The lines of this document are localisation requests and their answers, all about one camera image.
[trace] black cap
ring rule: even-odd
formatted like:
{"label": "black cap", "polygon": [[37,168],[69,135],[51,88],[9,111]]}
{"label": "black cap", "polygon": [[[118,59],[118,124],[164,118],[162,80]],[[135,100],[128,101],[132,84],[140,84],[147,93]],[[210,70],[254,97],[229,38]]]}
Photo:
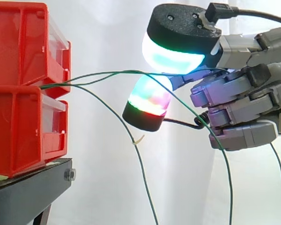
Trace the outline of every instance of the black cap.
{"label": "black cap", "polygon": [[154,8],[147,28],[150,39],[169,50],[209,54],[222,31],[205,29],[199,13],[205,9],[180,4],[161,4]]}
{"label": "black cap", "polygon": [[157,131],[163,122],[163,116],[156,116],[131,105],[127,102],[123,111],[123,119],[130,125],[145,131]]}

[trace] glowing light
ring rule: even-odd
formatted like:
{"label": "glowing light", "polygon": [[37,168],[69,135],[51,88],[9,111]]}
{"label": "glowing light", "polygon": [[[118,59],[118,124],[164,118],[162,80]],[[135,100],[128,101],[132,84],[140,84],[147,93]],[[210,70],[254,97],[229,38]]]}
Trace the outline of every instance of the glowing light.
{"label": "glowing light", "polygon": [[142,42],[142,54],[151,67],[169,74],[188,74],[197,68],[205,58],[201,54],[165,49],[154,43],[147,33]]}
{"label": "glowing light", "polygon": [[[170,80],[165,76],[153,76],[166,88],[173,91]],[[170,103],[170,93],[156,81],[144,75],[136,83],[129,103],[141,111],[162,116],[165,115]]]}

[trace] black base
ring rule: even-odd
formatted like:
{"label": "black base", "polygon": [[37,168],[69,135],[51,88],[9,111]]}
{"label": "black base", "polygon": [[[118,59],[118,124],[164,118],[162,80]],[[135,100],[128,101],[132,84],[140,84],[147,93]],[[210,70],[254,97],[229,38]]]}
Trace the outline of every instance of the black base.
{"label": "black base", "polygon": [[130,125],[145,131],[157,131],[163,122],[163,116],[156,116],[141,111],[127,102],[123,111],[123,119]]}
{"label": "black base", "polygon": [[0,225],[45,225],[51,203],[70,186],[65,172],[71,158],[60,158],[46,166],[12,179],[0,181]]}

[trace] white backdrop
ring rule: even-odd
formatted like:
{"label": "white backdrop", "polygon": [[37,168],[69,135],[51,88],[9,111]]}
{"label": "white backdrop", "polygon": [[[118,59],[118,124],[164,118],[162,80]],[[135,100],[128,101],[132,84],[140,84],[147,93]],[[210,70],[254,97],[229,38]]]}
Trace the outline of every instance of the white backdrop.
{"label": "white backdrop", "polygon": [[[152,71],[141,41],[155,5],[208,0],[47,0],[51,16],[72,42],[73,76],[107,70]],[[281,0],[230,0],[231,5],[281,16]],[[255,33],[277,24],[239,17],[222,21],[224,33]],[[121,113],[138,77],[119,75],[89,87]],[[190,87],[177,94],[189,103]],[[117,119],[80,90],[70,103],[69,154],[77,180],[54,204],[49,225],[153,225],[133,146]],[[169,117],[193,116],[172,100]],[[210,148],[207,131],[163,124],[157,133],[133,129],[161,225],[226,225],[229,186],[222,155]],[[281,139],[275,141],[281,155]],[[234,225],[281,225],[281,178],[269,146],[228,153],[232,168]]]}

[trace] red plastic drawer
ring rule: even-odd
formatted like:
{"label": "red plastic drawer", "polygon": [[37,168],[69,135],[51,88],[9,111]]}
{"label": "red plastic drawer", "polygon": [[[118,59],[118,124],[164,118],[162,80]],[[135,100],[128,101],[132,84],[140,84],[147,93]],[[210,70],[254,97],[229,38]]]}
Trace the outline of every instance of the red plastic drawer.
{"label": "red plastic drawer", "polygon": [[[70,51],[45,4],[0,2],[0,85],[40,86],[69,80]],[[57,98],[69,91],[58,87],[44,93]]]}
{"label": "red plastic drawer", "polygon": [[13,177],[67,153],[67,102],[35,86],[0,87],[0,175]]}

